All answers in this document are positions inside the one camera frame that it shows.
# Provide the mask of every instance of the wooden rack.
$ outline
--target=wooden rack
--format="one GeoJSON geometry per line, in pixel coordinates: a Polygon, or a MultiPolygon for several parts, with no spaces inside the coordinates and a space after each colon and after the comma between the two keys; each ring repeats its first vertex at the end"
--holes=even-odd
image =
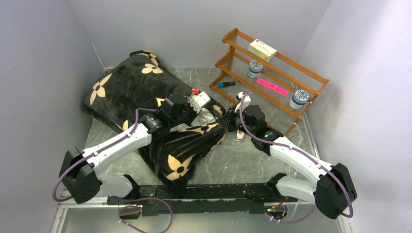
{"type": "Polygon", "coordinates": [[[248,50],[250,42],[254,40],[254,38],[242,33],[237,28],[234,28],[223,37],[223,42],[229,44],[230,48],[228,52],[217,61],[216,67],[220,68],[222,72],[210,84],[210,88],[214,89],[232,103],[238,104],[234,98],[216,87],[216,84],[225,76],[232,76],[295,119],[286,133],[283,132],[285,135],[288,135],[313,101],[320,95],[329,80],[308,70],[279,52],[269,62],[259,58],[248,50]],[[260,78],[266,79],[282,89],[289,90],[288,95],[286,97],[282,96],[257,84],[256,80],[247,77],[247,70],[251,60],[257,60],[264,65],[260,78]],[[297,88],[304,89],[309,93],[308,102],[299,110],[289,106],[289,101],[297,88]]]}

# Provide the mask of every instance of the small cardboard box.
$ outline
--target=small cardboard box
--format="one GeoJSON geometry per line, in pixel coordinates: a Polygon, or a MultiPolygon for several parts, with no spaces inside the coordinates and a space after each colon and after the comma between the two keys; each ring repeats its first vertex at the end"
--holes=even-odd
{"type": "Polygon", "coordinates": [[[250,43],[249,51],[267,62],[277,53],[277,50],[257,39],[250,43]]]}

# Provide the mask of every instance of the pink highlighter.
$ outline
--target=pink highlighter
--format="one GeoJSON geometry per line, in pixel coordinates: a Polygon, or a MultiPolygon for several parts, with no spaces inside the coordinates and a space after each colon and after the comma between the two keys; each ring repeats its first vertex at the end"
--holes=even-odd
{"type": "Polygon", "coordinates": [[[275,84],[270,83],[270,82],[268,82],[268,81],[265,81],[265,80],[263,80],[263,79],[260,79],[260,78],[257,79],[257,83],[260,84],[260,85],[262,85],[262,86],[264,86],[264,87],[267,87],[267,88],[271,89],[272,91],[275,91],[275,92],[277,92],[277,93],[279,93],[279,94],[281,94],[281,95],[283,95],[283,96],[287,96],[287,95],[288,95],[288,91],[287,91],[287,90],[283,90],[282,88],[276,86],[275,84]]]}

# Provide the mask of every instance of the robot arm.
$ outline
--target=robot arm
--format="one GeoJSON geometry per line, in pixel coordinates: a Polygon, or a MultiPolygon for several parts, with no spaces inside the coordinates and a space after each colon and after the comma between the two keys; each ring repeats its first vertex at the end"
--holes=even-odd
{"type": "Polygon", "coordinates": [[[247,107],[239,104],[229,110],[229,131],[239,129],[248,133],[258,150],[282,160],[308,179],[298,180],[279,173],[268,182],[268,185],[276,187],[275,193],[313,203],[325,216],[332,219],[336,219],[351,205],[357,198],[357,193],[344,165],[333,166],[317,159],[302,151],[282,133],[268,127],[259,106],[249,105],[250,98],[247,93],[240,92],[237,99],[242,99],[241,103],[246,102],[247,107]]]}
{"type": "Polygon", "coordinates": [[[76,203],[84,203],[97,194],[132,199],[139,196],[139,186],[129,175],[104,175],[105,170],[128,153],[157,141],[170,129],[185,123],[190,125],[200,110],[210,101],[206,93],[189,97],[179,94],[167,97],[156,111],[137,119],[135,124],[113,138],[80,152],[66,152],[59,177],[76,203]],[[74,163],[83,160],[79,165],[74,163]]]}

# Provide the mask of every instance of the black bag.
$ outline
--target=black bag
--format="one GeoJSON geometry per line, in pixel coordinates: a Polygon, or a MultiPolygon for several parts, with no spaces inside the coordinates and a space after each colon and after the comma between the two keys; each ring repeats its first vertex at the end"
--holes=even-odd
{"type": "MultiPolygon", "coordinates": [[[[192,93],[191,87],[173,76],[151,52],[141,50],[130,55],[101,76],[82,102],[83,111],[118,133],[134,124],[137,108],[157,109],[172,93],[187,96],[192,93]]],[[[215,100],[205,108],[216,122],[171,132],[138,150],[147,166],[175,197],[186,190],[195,164],[224,139],[226,125],[219,118],[226,114],[225,109],[215,100]]]]}

